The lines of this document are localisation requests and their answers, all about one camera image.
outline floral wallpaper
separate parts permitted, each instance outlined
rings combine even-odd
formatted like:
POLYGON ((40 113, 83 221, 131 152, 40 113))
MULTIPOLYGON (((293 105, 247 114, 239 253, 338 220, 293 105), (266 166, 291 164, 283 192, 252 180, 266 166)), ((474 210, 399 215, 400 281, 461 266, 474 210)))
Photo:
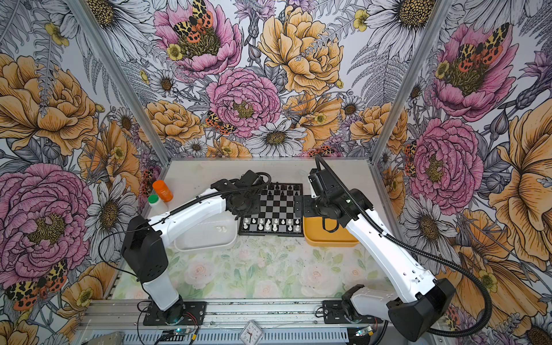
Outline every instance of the floral wallpaper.
MULTIPOLYGON (((459 344, 552 343, 551 16, 549 0, 455 1, 376 163, 405 240, 491 293, 488 326, 459 344)), ((473 325, 473 283, 418 260, 456 286, 450 329, 473 325)))
MULTIPOLYGON (((87 56, 64 1, 45 9, 87 56)), ((370 155, 435 0, 88 4, 170 156, 359 157, 370 155)), ((394 134, 396 151, 406 125, 394 134)))
POLYGON ((67 345, 161 167, 66 6, 0 13, 0 342, 67 345))

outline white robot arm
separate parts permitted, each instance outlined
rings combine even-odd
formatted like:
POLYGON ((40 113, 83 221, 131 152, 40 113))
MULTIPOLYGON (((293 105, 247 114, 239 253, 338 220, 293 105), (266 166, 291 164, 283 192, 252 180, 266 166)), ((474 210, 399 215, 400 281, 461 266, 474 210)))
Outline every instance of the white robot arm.
MULTIPOLYGON (((155 304, 165 312, 167 323, 175 323, 182 316, 182 299, 169 280, 165 248, 193 226, 226 210, 236 215, 254 214, 251 210, 255 207, 254 200, 267 184, 259 180, 262 181, 259 175, 248 171, 240 180, 214 183, 196 199, 176 210, 149 220, 137 216, 129 223, 123 256, 155 304), (250 190, 241 192, 239 189, 243 187, 250 190)), ((349 291, 351 297, 343 302, 346 315, 351 318, 372 315, 390 320, 407 339, 415 341, 444 314, 455 293, 454 287, 446 279, 437 280, 405 249, 385 237, 388 230, 360 191, 353 189, 350 192, 383 232, 359 217, 354 203, 326 170, 313 169, 309 180, 313 190, 312 213, 337 220, 355 236, 396 290, 396 294, 381 293, 357 286, 349 291)))

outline orange tray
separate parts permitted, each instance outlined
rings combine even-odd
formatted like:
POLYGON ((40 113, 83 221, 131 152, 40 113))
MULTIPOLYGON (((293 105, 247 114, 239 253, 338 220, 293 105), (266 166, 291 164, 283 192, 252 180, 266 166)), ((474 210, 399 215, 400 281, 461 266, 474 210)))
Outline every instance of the orange tray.
MULTIPOLYGON (((336 220, 326 219, 326 229, 333 229, 336 220)), ((359 242, 347 229, 339 226, 336 232, 322 228, 322 217, 303 217, 305 239, 313 247, 354 247, 359 242)))

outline orange bottle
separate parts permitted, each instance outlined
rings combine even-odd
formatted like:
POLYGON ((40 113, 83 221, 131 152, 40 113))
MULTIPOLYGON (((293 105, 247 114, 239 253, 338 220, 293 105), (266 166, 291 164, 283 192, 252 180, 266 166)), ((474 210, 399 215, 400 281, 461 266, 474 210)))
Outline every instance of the orange bottle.
POLYGON ((163 180, 155 181, 152 186, 157 192, 157 195, 159 195, 159 197, 161 198, 161 200, 166 203, 172 200, 173 194, 163 180))

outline floral tablecloth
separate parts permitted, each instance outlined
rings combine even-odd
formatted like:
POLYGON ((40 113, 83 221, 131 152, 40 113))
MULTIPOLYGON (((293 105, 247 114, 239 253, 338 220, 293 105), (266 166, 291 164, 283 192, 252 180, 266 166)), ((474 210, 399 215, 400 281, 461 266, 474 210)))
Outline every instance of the floral tablecloth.
MULTIPOLYGON (((311 247, 304 238, 239 236, 228 250, 183 254, 167 250, 169 276, 182 298, 333 298, 356 284, 394 291, 362 245, 311 247)), ((113 299, 142 299, 136 279, 123 273, 113 299)))

